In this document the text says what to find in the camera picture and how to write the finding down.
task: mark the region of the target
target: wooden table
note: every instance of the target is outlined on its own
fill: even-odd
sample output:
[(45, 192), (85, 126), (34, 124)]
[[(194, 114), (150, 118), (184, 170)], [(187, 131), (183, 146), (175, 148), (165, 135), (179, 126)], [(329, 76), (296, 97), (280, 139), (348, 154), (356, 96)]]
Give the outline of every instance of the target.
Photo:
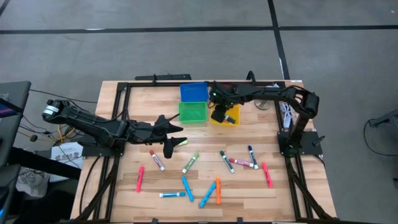
[[(98, 116), (111, 118), (117, 83), (103, 82), (96, 109)], [(300, 82), (286, 81), (287, 86), (293, 84), (302, 86)], [(120, 105), (123, 105), (123, 99), (124, 96), (121, 97)], [(133, 87), (129, 100), (130, 118), (150, 122), (155, 121), (160, 114), (169, 118), (178, 113), (179, 102), (179, 87)], [(126, 144), (119, 165), (111, 221), (149, 222), (152, 218), (158, 218), (160, 222), (233, 222), (236, 217), (254, 222), (295, 220), (285, 162), (279, 154), (276, 138), (278, 124), (275, 108), (261, 111), (253, 102), (246, 103), (241, 107), (240, 122), (237, 127), (225, 127), (209, 121), (205, 124), (181, 124), (178, 118), (173, 120), (173, 124), (184, 127), (184, 130), (169, 136), (185, 136), (189, 144), (176, 148), (171, 159), (163, 157), (161, 145)], [(312, 122), (307, 128), (313, 128)], [(268, 188), (262, 169), (254, 170), (233, 164), (235, 173), (232, 174), (223, 162), (220, 150), (224, 150), (230, 158), (250, 161), (248, 144), (252, 145), (258, 162), (267, 162), (273, 189)], [(149, 154), (150, 149), (158, 155), (165, 171), (159, 170)], [(188, 197), (159, 198), (161, 192), (185, 191), (181, 181), (182, 169), (195, 152), (199, 152), (200, 156), (186, 174), (195, 201), (190, 202)], [(81, 190), (94, 159), (86, 159), (83, 164), (71, 218), (79, 214)], [(309, 191), (326, 212), (335, 216), (323, 164), (313, 156), (302, 156), (302, 160)], [(101, 165), (102, 158), (90, 175), (83, 208), (97, 191)], [(137, 173), (141, 165), (145, 166), (144, 181), (142, 192), (136, 193)], [(216, 177), (221, 177), (221, 205), (215, 203), (216, 194), (213, 192), (206, 207), (199, 208), (198, 204)], [(107, 199), (106, 192), (100, 218), (104, 217)], [(299, 190), (298, 199), (304, 217)]]

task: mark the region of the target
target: gray floor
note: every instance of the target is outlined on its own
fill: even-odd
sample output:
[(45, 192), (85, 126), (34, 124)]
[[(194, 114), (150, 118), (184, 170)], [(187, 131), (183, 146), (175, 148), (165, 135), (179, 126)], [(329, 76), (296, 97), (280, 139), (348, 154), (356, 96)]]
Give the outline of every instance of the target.
[[(398, 24), (398, 2), (274, 0), (280, 26)], [(12, 0), (0, 29), (94, 29), (173, 26), (270, 26), (267, 1)], [(344, 220), (396, 223), (397, 157), (367, 150), (363, 125), (398, 108), (398, 30), (281, 32), (291, 79), (321, 98), (315, 126), (337, 214)], [(193, 78), (281, 79), (273, 31), (150, 34), (0, 35), (0, 82), (96, 100), (103, 80), (190, 73)], [(25, 115), (54, 131), (40, 114), (51, 96), (31, 93)], [(80, 105), (95, 110), (95, 105)], [(373, 148), (397, 153), (396, 130), (368, 129)], [(44, 150), (18, 136), (16, 146)]]

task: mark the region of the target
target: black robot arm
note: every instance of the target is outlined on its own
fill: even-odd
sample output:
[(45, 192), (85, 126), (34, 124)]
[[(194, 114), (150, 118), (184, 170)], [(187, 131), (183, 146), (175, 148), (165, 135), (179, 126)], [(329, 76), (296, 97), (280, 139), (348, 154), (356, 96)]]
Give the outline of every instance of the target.
[(67, 124), (95, 138), (96, 142), (110, 149), (119, 143), (131, 144), (164, 143), (165, 158), (171, 158), (174, 146), (186, 138), (167, 138), (167, 133), (182, 131), (183, 128), (170, 124), (170, 120), (160, 115), (155, 125), (135, 120), (105, 119), (90, 113), (70, 100), (48, 100), (42, 113), (44, 121), (52, 124)]
[(299, 86), (289, 86), (284, 89), (273, 87), (259, 88), (247, 83), (224, 86), (217, 82), (212, 84), (210, 90), (210, 101), (215, 104), (215, 110), (211, 118), (222, 123), (225, 113), (235, 104), (245, 104), (252, 100), (275, 100), (284, 101), (299, 114), (296, 124), (290, 130), (286, 141), (285, 155), (293, 157), (299, 153), (302, 135), (309, 119), (318, 113), (319, 97)]

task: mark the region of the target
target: blue marker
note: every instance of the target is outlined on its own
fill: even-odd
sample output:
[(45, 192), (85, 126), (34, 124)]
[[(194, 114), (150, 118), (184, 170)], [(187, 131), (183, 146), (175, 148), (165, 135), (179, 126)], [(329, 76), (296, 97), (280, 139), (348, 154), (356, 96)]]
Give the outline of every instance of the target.
[(249, 145), (248, 148), (249, 148), (249, 153), (250, 153), (251, 161), (252, 161), (253, 164), (254, 164), (254, 169), (258, 169), (259, 166), (257, 165), (256, 158), (254, 158), (254, 153), (253, 153), (253, 149), (251, 148), (251, 145)]
[(182, 176), (181, 179), (182, 179), (182, 183), (183, 183), (184, 186), (185, 186), (185, 190), (187, 191), (189, 200), (190, 200), (191, 202), (193, 202), (193, 195), (192, 195), (192, 193), (191, 193), (191, 189), (189, 189), (189, 185), (188, 185), (188, 182), (187, 182), (187, 178), (186, 178), (185, 176)]
[(216, 189), (216, 183), (213, 183), (207, 191), (207, 194), (205, 195), (205, 198), (200, 202), (199, 207), (203, 208), (206, 205), (207, 200), (209, 200), (211, 193), (213, 193), (214, 189)]
[(169, 193), (160, 193), (160, 197), (184, 197), (185, 192), (169, 192)]

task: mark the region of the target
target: blue bin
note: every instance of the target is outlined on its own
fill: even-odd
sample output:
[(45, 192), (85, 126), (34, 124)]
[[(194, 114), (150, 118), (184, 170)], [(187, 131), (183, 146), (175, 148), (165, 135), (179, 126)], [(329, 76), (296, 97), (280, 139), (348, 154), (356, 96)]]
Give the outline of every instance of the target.
[(182, 102), (199, 102), (209, 99), (206, 82), (182, 84), (180, 92)]

